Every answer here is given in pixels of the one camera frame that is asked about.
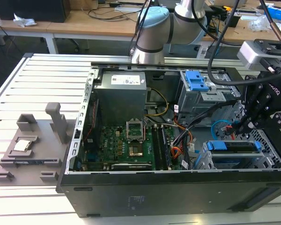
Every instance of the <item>white table leg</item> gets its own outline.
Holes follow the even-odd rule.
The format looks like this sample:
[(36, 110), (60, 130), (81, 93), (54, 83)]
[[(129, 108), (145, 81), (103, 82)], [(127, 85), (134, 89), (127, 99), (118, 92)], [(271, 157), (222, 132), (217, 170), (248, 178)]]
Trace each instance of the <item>white table leg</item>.
[(50, 54), (58, 54), (56, 41), (53, 37), (46, 37), (47, 46)]

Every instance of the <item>gray plastic stand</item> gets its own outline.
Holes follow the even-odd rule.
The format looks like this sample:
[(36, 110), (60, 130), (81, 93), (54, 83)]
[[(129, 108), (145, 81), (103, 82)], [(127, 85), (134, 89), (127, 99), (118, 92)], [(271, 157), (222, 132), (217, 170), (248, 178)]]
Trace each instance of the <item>gray plastic stand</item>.
[[(19, 129), (0, 160), (0, 186), (57, 184), (76, 122), (66, 121), (59, 110), (59, 103), (48, 103), (45, 111), (52, 120), (35, 120), (32, 114), (21, 114)], [(30, 141), (25, 151), (14, 150), (19, 140)]]

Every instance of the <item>computer tower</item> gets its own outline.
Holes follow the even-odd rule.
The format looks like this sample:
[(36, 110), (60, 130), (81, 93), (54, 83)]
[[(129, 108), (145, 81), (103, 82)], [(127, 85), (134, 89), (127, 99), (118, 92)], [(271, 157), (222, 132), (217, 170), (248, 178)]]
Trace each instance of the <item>computer tower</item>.
[(69, 0), (0, 0), (0, 19), (13, 20), (14, 14), (25, 19), (63, 23), (70, 14)]

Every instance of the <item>ram slot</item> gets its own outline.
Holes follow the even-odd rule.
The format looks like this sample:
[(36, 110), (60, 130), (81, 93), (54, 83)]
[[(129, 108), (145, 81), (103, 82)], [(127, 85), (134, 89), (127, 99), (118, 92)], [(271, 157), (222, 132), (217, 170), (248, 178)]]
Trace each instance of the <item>ram slot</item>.
[(163, 162), (165, 162), (163, 164), (163, 169), (168, 170), (168, 168), (171, 165), (171, 160), (170, 160), (170, 152), (169, 152), (169, 148), (168, 148), (168, 144), (167, 144), (167, 138), (166, 138), (165, 131), (164, 131), (163, 127), (160, 127), (158, 129), (158, 131), (159, 131), (158, 136), (159, 136), (159, 139), (160, 139), (160, 142), (161, 142), (161, 144), (160, 144), (161, 156), (162, 156)]
[(159, 141), (158, 141), (158, 133), (157, 128), (154, 126), (151, 127), (152, 133), (152, 141), (153, 141), (153, 152), (154, 152), (154, 160), (155, 160), (155, 169), (160, 170), (162, 168), (161, 158), (160, 158), (160, 149), (159, 149)]

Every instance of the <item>cpu chip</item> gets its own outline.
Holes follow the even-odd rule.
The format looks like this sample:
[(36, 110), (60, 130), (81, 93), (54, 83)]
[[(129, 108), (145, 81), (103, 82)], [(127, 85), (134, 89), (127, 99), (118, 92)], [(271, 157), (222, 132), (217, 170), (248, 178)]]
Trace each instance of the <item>cpu chip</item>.
[(143, 150), (142, 150), (142, 144), (139, 142), (131, 142), (129, 144), (129, 156), (130, 157), (142, 157), (143, 156)]

